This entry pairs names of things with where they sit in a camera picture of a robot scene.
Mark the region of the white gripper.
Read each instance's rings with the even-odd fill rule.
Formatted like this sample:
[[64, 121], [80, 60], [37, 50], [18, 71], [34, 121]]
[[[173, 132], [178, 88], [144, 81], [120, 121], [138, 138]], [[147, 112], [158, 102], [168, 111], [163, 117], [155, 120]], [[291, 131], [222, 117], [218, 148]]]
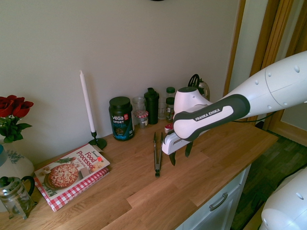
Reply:
[[168, 133], [162, 143], [162, 152], [169, 155], [169, 159], [173, 166], [176, 164], [176, 153], [175, 151], [179, 150], [180, 148], [184, 147], [185, 149], [185, 156], [188, 158], [193, 146], [193, 142], [186, 141], [181, 139], [176, 135], [175, 132]]

